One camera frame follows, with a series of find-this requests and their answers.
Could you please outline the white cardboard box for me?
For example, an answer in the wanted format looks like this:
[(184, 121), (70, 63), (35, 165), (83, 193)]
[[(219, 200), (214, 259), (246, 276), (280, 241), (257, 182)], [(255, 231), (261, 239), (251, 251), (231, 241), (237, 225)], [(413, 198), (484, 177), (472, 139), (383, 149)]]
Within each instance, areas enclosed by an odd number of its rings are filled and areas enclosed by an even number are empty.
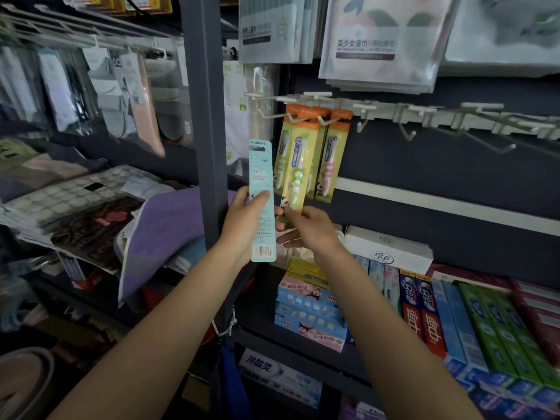
[(433, 251), (426, 244), (355, 225), (346, 227), (343, 244), (351, 254), (414, 273), (425, 274), (433, 261)]

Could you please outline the teal toothbrush pack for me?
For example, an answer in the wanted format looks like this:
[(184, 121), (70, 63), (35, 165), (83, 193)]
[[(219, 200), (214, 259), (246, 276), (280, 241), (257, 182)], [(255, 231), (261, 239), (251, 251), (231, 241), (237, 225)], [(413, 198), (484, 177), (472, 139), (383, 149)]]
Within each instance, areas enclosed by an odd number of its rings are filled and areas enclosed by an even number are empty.
[(274, 177), (272, 145), (270, 141), (251, 139), (249, 141), (249, 199), (262, 191), (269, 191), (269, 199), (263, 206), (259, 218), (259, 228), (251, 244), (251, 261), (276, 261), (276, 215), (274, 208)]

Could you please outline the red and blue toothpaste boxes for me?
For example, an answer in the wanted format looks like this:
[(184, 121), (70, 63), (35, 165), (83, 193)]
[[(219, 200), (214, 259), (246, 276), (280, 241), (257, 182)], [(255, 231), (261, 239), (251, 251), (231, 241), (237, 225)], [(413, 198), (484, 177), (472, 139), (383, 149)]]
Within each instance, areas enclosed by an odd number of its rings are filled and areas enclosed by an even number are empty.
[(402, 317), (432, 354), (444, 361), (447, 348), (438, 316), (431, 279), (409, 270), (399, 270)]

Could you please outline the dark red toothpaste boxes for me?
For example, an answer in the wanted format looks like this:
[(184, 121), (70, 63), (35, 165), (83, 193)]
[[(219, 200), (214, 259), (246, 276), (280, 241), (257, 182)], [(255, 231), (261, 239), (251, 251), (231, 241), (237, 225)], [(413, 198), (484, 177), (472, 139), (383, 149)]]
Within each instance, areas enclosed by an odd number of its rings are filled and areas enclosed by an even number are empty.
[(432, 263), (427, 275), (445, 282), (466, 282), (506, 294), (560, 374), (560, 290), (438, 263)]

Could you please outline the row of yellow price tags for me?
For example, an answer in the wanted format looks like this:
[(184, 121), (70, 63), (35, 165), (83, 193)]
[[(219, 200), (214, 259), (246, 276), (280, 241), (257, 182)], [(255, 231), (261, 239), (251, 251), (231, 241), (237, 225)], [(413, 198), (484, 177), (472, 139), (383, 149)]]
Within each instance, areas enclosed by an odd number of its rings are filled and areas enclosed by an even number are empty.
[(171, 14), (171, 0), (62, 0), (74, 9), (85, 8), (112, 15)]

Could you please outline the row of hanging sock packets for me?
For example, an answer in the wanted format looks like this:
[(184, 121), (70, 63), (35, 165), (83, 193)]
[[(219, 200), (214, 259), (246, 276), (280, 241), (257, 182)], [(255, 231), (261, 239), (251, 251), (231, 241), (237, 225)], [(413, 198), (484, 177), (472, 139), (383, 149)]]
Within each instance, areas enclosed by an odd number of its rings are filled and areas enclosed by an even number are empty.
[(106, 134), (160, 157), (194, 147), (182, 39), (0, 34), (0, 118)]

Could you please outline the person's right hand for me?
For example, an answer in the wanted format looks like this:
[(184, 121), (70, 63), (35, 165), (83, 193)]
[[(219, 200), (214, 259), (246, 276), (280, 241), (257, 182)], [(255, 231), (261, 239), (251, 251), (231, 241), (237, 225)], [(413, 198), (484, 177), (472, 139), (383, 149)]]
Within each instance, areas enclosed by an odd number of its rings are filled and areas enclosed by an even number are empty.
[[(338, 234), (325, 211), (305, 206), (299, 213), (307, 218), (311, 218), (314, 224), (312, 237), (313, 249), (311, 251), (314, 255), (314, 261), (319, 267), (327, 269), (328, 265), (333, 262), (342, 261), (343, 259), (352, 259), (348, 250), (339, 240)], [(275, 210), (275, 214), (277, 216), (276, 222), (288, 222), (287, 218), (283, 216), (282, 211), (277, 212)]]

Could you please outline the person's left hand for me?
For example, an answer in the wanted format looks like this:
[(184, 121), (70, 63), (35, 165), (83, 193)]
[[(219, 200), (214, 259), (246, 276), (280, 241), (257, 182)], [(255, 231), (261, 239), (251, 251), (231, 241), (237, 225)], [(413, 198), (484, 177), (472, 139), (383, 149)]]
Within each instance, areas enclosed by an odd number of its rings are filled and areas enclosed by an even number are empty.
[(241, 187), (228, 207), (225, 222), (218, 241), (219, 252), (240, 270), (250, 261), (251, 243), (259, 229), (262, 211), (250, 211), (249, 187)]

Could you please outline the white hook rail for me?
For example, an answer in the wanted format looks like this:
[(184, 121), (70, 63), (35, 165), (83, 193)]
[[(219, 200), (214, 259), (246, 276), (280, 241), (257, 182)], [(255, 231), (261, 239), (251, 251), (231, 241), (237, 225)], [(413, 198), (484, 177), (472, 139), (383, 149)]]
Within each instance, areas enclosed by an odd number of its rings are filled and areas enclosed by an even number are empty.
[(488, 131), (499, 136), (527, 135), (560, 144), (560, 116), (538, 116), (505, 111), (503, 104), (462, 102), (459, 107), (421, 106), (373, 100), (333, 97), (332, 92), (304, 92), (275, 96), (277, 102), (317, 105), (329, 109), (351, 110), (360, 118), (360, 133), (368, 122), (389, 120), (398, 125), (421, 124), (425, 128), (441, 128), (461, 135), (471, 130)]

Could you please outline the pale leaf-print towel packets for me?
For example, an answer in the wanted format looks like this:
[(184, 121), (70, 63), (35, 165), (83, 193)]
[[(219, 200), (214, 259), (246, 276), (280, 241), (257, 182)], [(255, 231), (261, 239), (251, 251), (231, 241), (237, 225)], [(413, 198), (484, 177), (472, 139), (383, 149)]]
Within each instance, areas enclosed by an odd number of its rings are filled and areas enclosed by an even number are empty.
[(560, 0), (460, 0), (440, 77), (560, 73)]

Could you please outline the yellow pack with green toothbrush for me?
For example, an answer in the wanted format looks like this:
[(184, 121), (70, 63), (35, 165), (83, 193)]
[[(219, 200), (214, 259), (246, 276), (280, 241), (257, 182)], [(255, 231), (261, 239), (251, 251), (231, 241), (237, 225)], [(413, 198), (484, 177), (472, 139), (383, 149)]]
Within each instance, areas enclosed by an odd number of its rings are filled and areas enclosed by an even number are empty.
[(292, 132), (290, 149), (287, 152), (284, 169), (284, 186), (281, 207), (302, 211), (307, 187), (310, 181), (312, 159), (318, 140), (320, 124), (317, 119), (300, 121)]

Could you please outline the white and blue toothpaste box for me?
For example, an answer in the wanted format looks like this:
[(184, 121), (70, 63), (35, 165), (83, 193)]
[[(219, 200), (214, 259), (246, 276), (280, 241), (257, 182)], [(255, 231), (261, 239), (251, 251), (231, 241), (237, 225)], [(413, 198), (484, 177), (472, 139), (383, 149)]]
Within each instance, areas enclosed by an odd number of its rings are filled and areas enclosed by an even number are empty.
[(238, 367), (243, 377), (318, 409), (323, 388), (321, 381), (248, 348), (244, 350)]

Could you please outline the dark patterned cloth packet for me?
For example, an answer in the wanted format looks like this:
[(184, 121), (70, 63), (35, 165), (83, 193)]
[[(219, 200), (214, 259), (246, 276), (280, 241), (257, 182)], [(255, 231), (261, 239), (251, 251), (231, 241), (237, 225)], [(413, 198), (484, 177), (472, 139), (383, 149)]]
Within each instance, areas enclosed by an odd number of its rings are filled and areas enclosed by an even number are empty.
[(143, 200), (131, 196), (97, 201), (46, 197), (32, 202), (27, 211), (12, 213), (11, 218), (19, 233), (115, 273), (121, 262), (114, 241), (143, 204)]

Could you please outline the person's right forearm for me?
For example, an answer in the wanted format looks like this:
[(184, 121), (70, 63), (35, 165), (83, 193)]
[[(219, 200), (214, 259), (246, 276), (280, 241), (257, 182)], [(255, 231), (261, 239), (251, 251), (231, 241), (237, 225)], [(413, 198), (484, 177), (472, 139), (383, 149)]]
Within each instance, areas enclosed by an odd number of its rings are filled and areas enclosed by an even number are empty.
[(314, 251), (388, 420), (484, 420), (466, 391), (398, 316), (351, 254)]

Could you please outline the yellow orange-topped toothbrush pack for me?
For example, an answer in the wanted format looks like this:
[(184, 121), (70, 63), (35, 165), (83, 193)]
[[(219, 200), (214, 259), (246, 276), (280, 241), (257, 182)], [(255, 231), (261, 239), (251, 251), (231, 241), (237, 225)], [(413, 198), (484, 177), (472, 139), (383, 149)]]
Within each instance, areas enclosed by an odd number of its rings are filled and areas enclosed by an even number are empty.
[(320, 167), (320, 159), (324, 148), (326, 128), (327, 128), (327, 126), (321, 125), (318, 118), (311, 119), (310, 121), (318, 124), (318, 134), (313, 150), (309, 179), (307, 182), (306, 195), (305, 195), (306, 199), (314, 198), (314, 194), (318, 182), (318, 176), (319, 176), (318, 171)]
[(290, 151), (291, 139), (295, 123), (291, 122), (288, 114), (297, 118), (299, 111), (304, 107), (301, 104), (288, 104), (286, 107), (286, 115), (283, 120), (281, 135), (279, 137), (279, 144), (276, 153), (276, 160), (274, 164), (274, 193), (281, 195), (285, 182), (285, 171), (287, 168), (288, 152)]

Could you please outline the clear plastic packet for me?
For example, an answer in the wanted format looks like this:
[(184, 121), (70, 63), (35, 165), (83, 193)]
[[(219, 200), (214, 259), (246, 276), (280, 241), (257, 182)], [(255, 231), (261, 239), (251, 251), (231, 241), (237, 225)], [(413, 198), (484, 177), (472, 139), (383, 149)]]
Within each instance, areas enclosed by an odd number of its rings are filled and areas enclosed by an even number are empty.
[(249, 114), (249, 139), (271, 141), (278, 95), (279, 65), (243, 64)]

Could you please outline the yellow pack with pink toothbrush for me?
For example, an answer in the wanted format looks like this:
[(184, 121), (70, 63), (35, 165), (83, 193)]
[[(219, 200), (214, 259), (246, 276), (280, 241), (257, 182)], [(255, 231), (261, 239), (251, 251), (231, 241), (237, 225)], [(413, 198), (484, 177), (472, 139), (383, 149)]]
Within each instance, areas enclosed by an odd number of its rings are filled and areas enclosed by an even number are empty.
[(315, 200), (323, 203), (331, 203), (332, 201), (353, 114), (351, 110), (345, 109), (334, 109), (332, 111), (331, 122), (326, 130), (326, 139), (320, 158)]

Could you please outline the row of white display hooks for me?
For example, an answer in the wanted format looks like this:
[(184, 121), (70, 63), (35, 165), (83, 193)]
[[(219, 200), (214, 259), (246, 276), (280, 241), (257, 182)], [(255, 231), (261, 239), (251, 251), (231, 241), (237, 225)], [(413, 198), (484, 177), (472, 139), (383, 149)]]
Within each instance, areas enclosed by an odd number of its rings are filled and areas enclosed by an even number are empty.
[[(393, 124), (395, 124), (399, 128), (400, 133), (402, 134), (402, 136), (404, 137), (404, 139), (406, 141), (412, 141), (418, 133), (416, 128), (417, 127), (422, 127), (421, 124), (416, 124), (416, 123), (408, 123), (408, 124), (405, 124), (405, 125), (398, 125), (396, 123), (393, 123)], [(437, 133), (443, 134), (443, 135), (448, 136), (452, 139), (458, 139), (458, 138), (470, 139), (470, 140), (476, 142), (477, 144), (485, 147), (486, 149), (489, 149), (490, 151), (493, 151), (493, 152), (498, 153), (500, 155), (505, 155), (509, 152), (512, 152), (514, 149), (523, 147), (523, 148), (527, 148), (527, 149), (530, 149), (532, 151), (535, 151), (537, 153), (541, 153), (543, 155), (547, 155), (547, 156), (550, 156), (550, 157), (553, 157), (555, 159), (560, 160), (560, 144), (552, 143), (550, 141), (543, 141), (543, 140), (534, 138), (532, 136), (530, 137), (530, 136), (527, 136), (527, 135), (513, 134), (513, 135), (501, 137), (499, 135), (492, 134), (491, 132), (480, 131), (480, 130), (471, 130), (467, 133), (457, 135), (457, 134), (453, 134), (450, 130), (444, 131), (441, 128), (435, 128), (435, 129), (425, 128), (425, 127), (422, 127), (422, 128), (426, 129), (426, 130), (429, 130), (431, 132), (437, 132)]]

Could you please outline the grey striped towel packets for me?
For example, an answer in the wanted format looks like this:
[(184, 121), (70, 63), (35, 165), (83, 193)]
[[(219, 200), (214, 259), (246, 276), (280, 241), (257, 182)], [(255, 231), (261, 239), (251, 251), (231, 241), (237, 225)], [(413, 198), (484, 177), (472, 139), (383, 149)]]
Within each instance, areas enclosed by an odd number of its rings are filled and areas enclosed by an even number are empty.
[(328, 0), (239, 0), (239, 61), (311, 64), (320, 58)]

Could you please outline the grey metal shelf post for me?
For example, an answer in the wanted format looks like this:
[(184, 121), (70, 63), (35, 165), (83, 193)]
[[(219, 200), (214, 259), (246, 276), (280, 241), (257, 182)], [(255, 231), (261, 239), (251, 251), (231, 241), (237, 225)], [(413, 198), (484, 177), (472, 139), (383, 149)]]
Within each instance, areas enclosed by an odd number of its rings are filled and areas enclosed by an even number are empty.
[(228, 210), (220, 0), (179, 0), (206, 248)]

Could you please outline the checked white cloth packet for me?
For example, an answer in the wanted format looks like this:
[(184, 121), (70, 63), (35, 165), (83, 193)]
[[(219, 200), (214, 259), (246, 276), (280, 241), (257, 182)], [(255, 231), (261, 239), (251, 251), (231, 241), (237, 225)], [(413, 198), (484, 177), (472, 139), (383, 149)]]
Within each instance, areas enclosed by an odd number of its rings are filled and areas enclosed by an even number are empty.
[(0, 224), (10, 227), (43, 227), (80, 211), (125, 196), (122, 187), (131, 177), (161, 179), (128, 165), (49, 185), (0, 205)]

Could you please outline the green toothpaste boxes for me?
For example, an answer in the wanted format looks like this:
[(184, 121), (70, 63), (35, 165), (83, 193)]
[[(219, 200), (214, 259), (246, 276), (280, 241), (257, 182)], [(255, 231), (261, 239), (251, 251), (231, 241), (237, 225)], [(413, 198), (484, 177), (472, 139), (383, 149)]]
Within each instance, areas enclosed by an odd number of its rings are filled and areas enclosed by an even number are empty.
[(471, 284), (456, 285), (477, 334), (486, 365), (487, 383), (507, 389), (518, 396), (536, 396), (544, 402), (560, 397), (560, 378), (536, 343), (527, 346), (502, 310), (499, 298), (489, 289)]

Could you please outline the person's left forearm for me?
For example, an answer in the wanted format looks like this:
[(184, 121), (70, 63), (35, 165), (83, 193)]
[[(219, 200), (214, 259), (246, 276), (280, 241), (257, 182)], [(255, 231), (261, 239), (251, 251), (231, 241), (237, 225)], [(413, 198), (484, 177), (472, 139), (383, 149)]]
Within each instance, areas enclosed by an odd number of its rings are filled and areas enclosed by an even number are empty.
[(161, 420), (250, 244), (220, 240), (47, 420)]

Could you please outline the white and green packet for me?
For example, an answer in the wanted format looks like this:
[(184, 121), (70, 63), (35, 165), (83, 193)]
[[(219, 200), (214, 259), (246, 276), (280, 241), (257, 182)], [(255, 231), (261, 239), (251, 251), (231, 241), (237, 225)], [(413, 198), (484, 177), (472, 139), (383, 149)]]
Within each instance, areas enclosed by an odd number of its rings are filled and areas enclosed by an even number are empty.
[(223, 95), (225, 105), (226, 164), (248, 158), (250, 115), (243, 66), (237, 60), (224, 60)]

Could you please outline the light blue toothpaste boxes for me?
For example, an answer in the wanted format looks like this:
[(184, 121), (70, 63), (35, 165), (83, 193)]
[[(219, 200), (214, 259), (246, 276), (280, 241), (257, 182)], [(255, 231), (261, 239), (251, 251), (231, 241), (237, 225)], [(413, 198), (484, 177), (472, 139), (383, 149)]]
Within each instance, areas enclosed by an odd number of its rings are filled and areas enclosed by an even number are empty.
[(399, 269), (386, 264), (354, 255), (362, 269), (368, 274), (381, 294), (391, 303), (399, 316), (402, 317), (400, 299)]

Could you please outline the blue hanging bag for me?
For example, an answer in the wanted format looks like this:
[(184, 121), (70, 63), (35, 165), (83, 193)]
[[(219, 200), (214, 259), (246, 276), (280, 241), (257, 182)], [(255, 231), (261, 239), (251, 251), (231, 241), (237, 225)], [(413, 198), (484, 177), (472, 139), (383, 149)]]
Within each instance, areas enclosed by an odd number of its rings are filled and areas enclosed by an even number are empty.
[(248, 395), (235, 364), (234, 343), (221, 338), (211, 376), (209, 417), (211, 420), (254, 420)]

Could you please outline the pile of folded cloths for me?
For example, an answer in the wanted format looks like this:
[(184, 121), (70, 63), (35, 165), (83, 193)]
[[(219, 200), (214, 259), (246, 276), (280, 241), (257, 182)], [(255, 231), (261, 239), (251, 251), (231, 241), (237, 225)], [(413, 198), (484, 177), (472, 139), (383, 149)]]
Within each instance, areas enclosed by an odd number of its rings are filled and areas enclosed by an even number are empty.
[(47, 143), (45, 148), (34, 148), (14, 136), (0, 138), (0, 204), (102, 171), (108, 163), (104, 158), (86, 158), (75, 147)]

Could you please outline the floral towel packets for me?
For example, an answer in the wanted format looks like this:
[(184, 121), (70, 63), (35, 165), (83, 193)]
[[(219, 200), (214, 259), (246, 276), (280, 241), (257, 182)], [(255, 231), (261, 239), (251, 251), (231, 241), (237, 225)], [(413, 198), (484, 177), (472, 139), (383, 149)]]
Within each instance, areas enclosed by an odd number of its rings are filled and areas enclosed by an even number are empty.
[(318, 77), (342, 91), (432, 93), (459, 0), (328, 0)]

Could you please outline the stack of children's toothpaste boxes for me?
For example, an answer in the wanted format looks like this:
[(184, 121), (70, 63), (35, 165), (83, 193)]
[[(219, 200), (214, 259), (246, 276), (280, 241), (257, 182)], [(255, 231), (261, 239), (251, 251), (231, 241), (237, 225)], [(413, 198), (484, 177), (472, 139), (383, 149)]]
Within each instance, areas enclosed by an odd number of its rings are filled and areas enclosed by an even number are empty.
[(275, 321), (293, 333), (341, 353), (348, 327), (324, 272), (292, 259), (278, 284)]

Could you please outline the white shelf edge strip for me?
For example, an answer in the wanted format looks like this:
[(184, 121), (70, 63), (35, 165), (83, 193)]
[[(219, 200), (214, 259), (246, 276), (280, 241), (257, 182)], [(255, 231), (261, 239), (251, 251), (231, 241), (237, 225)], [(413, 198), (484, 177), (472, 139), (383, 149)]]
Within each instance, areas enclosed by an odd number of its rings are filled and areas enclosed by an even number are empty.
[(340, 177), (336, 190), (560, 237), (560, 220)]

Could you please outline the grey plastic basin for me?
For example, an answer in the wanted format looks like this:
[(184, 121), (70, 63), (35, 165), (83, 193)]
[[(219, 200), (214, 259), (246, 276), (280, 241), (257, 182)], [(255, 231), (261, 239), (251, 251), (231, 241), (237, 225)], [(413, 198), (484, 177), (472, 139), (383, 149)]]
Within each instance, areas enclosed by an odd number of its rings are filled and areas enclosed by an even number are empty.
[(54, 394), (55, 360), (41, 347), (0, 356), (0, 420), (44, 420)]

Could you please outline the purple folded cloth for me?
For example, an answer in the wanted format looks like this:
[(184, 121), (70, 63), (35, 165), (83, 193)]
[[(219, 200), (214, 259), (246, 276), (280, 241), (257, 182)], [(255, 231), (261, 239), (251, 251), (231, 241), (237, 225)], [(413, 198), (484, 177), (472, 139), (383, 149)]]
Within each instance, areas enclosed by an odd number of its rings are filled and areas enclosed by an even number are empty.
[(115, 242), (122, 252), (118, 302), (145, 285), (182, 249), (195, 264), (206, 253), (199, 186), (147, 199)]

